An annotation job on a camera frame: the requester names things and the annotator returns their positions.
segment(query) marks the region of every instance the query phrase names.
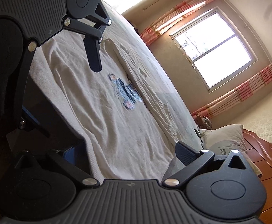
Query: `red and beige curtain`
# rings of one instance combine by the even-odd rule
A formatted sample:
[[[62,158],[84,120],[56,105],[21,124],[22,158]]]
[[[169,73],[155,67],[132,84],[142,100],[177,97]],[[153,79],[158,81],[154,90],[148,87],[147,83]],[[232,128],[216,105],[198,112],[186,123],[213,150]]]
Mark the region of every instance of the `red and beige curtain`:
[[[229,91],[225,95],[219,97],[213,102],[203,106],[191,115],[196,120],[197,114],[200,117],[206,116],[211,119],[218,114],[234,107],[238,103],[246,100],[255,92],[260,90],[272,81],[272,63],[264,68],[262,71],[248,79],[246,82],[237,86],[235,89]]]
[[[153,43],[177,22],[214,0],[184,0],[147,27],[140,37],[146,45]]]

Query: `patterned wallpaper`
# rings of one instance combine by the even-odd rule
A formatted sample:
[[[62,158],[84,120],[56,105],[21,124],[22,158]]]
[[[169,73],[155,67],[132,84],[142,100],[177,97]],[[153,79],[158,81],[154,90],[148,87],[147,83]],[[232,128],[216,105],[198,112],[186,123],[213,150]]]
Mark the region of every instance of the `patterned wallpaper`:
[[[272,143],[272,92],[229,124],[242,124],[244,129]]]

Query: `window pane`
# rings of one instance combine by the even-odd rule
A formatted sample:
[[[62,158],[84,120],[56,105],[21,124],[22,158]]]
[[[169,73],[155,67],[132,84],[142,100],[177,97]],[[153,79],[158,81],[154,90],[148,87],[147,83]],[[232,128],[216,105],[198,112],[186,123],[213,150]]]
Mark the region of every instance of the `window pane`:
[[[202,20],[175,39],[193,60],[234,34],[218,13]]]
[[[194,64],[209,87],[228,77],[246,63],[250,55],[238,37],[233,37]]]

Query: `silver screw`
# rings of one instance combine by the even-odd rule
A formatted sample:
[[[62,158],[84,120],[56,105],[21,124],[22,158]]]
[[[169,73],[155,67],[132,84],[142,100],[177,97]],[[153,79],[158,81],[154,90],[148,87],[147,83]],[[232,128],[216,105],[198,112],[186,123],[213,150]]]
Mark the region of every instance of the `silver screw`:
[[[36,49],[36,43],[35,43],[34,41],[32,41],[32,42],[28,45],[28,50],[29,50],[30,52],[33,52],[33,51],[35,51],[35,49]]]
[[[64,25],[65,26],[69,26],[70,25],[70,19],[69,18],[67,18],[67,19],[64,20]]]
[[[177,179],[166,179],[164,183],[168,186],[177,186],[180,181],[178,181]]]
[[[23,120],[23,121],[20,122],[19,129],[22,130],[25,127],[26,127],[26,121]]]
[[[82,183],[84,185],[92,186],[97,184],[97,180],[93,178],[83,179]]]

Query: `mattress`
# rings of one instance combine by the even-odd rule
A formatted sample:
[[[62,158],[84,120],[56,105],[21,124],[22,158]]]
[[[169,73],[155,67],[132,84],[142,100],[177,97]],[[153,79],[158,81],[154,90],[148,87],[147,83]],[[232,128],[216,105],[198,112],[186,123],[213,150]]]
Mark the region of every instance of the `mattress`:
[[[96,179],[161,180],[183,167],[177,141],[202,149],[197,125],[132,25],[105,8],[112,25],[103,33],[101,72],[89,68],[84,36],[62,31],[37,48],[30,75],[85,140]]]

